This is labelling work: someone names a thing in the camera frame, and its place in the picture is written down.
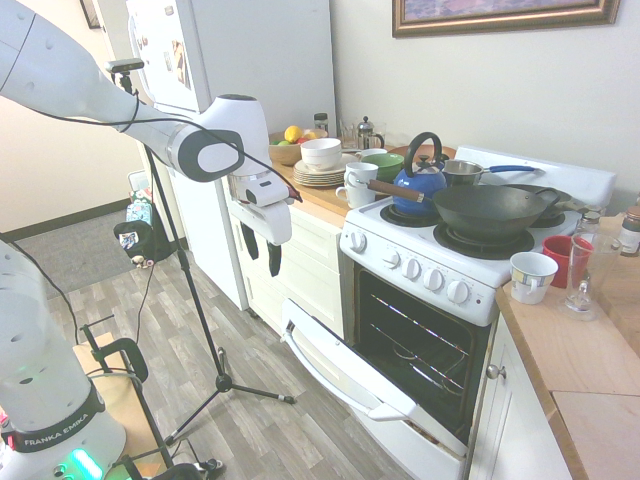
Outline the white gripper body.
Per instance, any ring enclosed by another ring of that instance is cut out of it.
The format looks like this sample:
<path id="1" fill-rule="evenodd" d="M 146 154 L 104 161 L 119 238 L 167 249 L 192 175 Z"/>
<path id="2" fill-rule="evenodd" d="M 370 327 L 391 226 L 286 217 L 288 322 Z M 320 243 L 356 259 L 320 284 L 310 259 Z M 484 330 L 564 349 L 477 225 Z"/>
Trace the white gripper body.
<path id="1" fill-rule="evenodd" d="M 230 213 L 274 245 L 292 236 L 287 185 L 273 172 L 229 176 Z"/>

